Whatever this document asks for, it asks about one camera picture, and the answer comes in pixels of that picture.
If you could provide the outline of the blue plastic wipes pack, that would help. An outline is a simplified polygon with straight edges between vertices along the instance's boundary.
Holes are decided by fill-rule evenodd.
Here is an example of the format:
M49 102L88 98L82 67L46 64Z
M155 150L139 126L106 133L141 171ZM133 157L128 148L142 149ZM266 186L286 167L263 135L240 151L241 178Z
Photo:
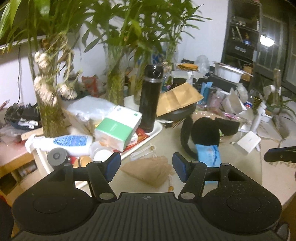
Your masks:
M199 162L205 163L207 167L220 167L221 158L218 145L205 146L196 144L195 147Z

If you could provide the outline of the brown drawstring pouch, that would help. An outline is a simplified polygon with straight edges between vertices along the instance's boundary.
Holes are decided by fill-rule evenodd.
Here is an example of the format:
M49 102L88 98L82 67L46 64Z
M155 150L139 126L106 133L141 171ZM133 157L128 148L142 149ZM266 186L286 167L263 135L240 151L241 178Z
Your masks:
M170 175L174 175L173 167L165 156L130 161L120 169L155 188L162 186Z

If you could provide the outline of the white round jar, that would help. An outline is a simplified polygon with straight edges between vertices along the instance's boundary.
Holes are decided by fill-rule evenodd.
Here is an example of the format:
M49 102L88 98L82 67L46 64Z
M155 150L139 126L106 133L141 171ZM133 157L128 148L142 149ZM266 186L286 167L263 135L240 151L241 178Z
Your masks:
M111 155L113 154L112 151L108 149L100 149L94 152L92 161L100 161L100 162L105 162Z

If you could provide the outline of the white serving tray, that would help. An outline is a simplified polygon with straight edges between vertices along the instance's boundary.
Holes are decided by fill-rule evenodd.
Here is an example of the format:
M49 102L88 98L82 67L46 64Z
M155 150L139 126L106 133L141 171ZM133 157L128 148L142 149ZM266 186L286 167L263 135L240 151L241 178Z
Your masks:
M125 159L133 152L137 151L144 144L148 143L152 138L157 136L163 129L160 122L154 122L154 129L152 132L146 134L146 138L129 145L124 152L122 152L121 158ZM59 145L53 143L54 138L46 138L44 136L31 135L26 141L25 147L27 151L30 151L36 161L37 168L40 170L41 175L44 177L54 171L54 168L47 161L47 153L54 148L59 148ZM103 146L100 142L95 141L93 138L87 139L87 144L82 147L65 147L64 148L68 156L79 158L89 157L94 161L105 161L111 154L114 153L108 146Z

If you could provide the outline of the white blue lotion bottle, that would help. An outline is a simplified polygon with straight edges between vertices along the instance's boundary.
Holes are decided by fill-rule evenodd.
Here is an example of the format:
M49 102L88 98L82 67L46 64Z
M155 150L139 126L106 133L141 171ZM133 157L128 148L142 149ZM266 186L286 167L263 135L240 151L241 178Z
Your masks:
M88 135L64 135L55 138L31 135L25 142L27 152L35 149L49 152L55 148L65 149L71 156L89 156L93 137Z

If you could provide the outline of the white power bank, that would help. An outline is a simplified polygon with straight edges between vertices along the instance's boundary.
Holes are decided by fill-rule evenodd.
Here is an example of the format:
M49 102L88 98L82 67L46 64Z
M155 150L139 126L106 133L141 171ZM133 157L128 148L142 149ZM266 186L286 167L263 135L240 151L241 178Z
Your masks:
M250 154L257 147L260 141L261 138L257 134L249 131L234 144L234 147L244 154Z

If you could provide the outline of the grey round speaker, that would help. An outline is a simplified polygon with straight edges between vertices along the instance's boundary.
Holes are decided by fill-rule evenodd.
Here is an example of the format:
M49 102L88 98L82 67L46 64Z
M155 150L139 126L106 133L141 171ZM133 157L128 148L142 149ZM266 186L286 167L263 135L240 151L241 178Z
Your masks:
M55 148L48 152L47 161L53 169L57 169L66 163L69 163L69 155L63 148Z

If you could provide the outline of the green white carton box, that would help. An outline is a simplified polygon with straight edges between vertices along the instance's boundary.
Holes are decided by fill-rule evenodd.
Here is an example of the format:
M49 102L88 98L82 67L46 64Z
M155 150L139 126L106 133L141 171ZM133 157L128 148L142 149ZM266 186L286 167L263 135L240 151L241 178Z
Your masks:
M123 152L140 125L142 114L117 105L95 128L95 140Z

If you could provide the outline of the black foam sponge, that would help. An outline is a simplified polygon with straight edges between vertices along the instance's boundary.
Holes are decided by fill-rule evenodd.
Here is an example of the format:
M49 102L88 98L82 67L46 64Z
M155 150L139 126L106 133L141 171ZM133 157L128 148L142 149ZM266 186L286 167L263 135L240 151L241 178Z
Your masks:
M240 122L232 121L232 120L225 120L222 118L215 118L215 123L219 130L221 130L222 134L225 136L233 136L237 134Z

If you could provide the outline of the black zip case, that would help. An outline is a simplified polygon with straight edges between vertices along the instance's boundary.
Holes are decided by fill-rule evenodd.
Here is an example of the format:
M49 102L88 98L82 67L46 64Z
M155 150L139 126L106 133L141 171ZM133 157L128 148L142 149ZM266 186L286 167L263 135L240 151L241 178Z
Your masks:
M196 110L197 103L190 104L184 108L180 108L170 113L163 114L157 117L158 120L165 120L165 121L180 121L187 116L191 115Z

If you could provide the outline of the glass plate dish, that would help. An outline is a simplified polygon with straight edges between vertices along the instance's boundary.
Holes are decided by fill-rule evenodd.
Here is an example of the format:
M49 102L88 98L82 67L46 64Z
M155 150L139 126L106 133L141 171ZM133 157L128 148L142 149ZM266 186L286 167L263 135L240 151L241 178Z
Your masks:
M215 118L222 118L225 120L240 122L238 120L238 118L236 118L235 116L224 113L216 108L206 108L206 110L195 111L191 115L186 117L183 124L182 124L182 128L181 128L181 140L182 141L189 140L189 138L191 137L191 132L193 130L194 123L201 118L210 119L212 121L214 121Z

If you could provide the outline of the pepsi bottle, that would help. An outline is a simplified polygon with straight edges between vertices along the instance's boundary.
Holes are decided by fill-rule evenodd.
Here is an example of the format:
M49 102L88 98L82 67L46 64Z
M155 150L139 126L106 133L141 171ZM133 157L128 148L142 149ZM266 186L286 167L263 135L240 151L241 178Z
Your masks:
M244 105L245 105L246 108L252 108L253 107L253 103L251 101L246 101L244 103Z

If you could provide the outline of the white gimbal stabilizer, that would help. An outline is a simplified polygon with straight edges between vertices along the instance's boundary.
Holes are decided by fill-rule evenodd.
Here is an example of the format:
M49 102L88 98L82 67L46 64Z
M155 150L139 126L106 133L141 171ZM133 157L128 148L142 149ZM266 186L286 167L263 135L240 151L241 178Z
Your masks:
M253 133L257 133L257 128L262 120L262 118L265 116L265 110L267 108L267 101L270 96L273 97L271 104L275 105L276 104L276 95L277 95L277 90L274 85L269 85L263 88L263 93L264 97L262 102L260 102L259 107L257 108L257 114L255 115L250 131Z

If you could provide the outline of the brown paper envelope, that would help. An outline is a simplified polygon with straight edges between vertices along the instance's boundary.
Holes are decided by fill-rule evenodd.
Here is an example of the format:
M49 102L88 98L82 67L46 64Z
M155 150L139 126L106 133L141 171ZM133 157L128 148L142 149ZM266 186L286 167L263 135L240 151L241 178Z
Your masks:
M203 99L196 88L189 83L181 84L159 95L157 117L197 103Z

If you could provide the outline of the black thermos bottle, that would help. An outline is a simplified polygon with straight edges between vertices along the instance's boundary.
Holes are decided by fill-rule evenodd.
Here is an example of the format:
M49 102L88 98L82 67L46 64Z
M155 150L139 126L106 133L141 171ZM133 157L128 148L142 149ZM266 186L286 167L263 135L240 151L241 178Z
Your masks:
M146 133L150 133L154 129L163 74L164 70L162 66L148 64L144 69L144 80L142 82L139 105L142 120L139 127Z

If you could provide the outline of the black electronics box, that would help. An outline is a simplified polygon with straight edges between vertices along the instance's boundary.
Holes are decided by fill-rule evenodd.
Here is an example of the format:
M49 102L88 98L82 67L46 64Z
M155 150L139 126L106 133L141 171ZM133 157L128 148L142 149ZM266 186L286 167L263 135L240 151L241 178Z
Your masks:
M208 82L211 82L214 87L218 87L225 92L230 92L231 89L236 89L237 83L230 82L222 79L216 75L211 75L207 78Z

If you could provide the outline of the white foil food tray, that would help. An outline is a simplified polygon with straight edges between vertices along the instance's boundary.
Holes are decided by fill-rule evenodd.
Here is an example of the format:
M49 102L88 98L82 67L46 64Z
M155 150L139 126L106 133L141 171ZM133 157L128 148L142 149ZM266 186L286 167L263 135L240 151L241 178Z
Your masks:
M241 77L243 75L248 75L248 76L253 76L250 73L247 73L243 70L237 69L235 67L226 65L224 63L220 62L214 62L215 63L215 69L214 69L214 74L222 78L226 81L232 82L232 83L239 83L241 80Z

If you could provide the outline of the bamboo plant glass vase middle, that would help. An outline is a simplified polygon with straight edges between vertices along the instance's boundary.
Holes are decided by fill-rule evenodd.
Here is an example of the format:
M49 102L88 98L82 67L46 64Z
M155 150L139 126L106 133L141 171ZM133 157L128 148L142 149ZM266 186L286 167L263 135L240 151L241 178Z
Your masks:
M106 100L124 104L125 72L130 54L139 59L161 49L161 12L165 1L94 1L85 24L103 44L106 58Z

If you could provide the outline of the bamboo plant glass vase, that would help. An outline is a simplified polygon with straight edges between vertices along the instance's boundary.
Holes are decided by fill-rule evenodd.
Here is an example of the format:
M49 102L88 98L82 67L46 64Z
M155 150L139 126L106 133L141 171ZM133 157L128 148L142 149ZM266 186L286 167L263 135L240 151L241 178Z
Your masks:
M67 133L61 108L63 88L76 97L73 83L74 51L69 33L77 33L90 17L93 1L6 1L1 10L1 39L5 49L27 40L28 60L46 137Z
M161 49L161 12L165 1L94 1L85 24L103 44L106 58L106 100L124 104L125 72L130 54L139 59Z

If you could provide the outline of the bamboo plant glass vase left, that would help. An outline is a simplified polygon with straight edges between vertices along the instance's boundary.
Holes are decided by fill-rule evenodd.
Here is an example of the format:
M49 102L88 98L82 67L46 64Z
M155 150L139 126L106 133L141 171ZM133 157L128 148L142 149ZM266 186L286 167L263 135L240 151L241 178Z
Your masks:
M1 39L5 49L27 40L28 60L46 137L67 133L61 108L63 88L76 97L73 83L74 51L69 33L77 33L90 17L93 1L6 1L1 10Z

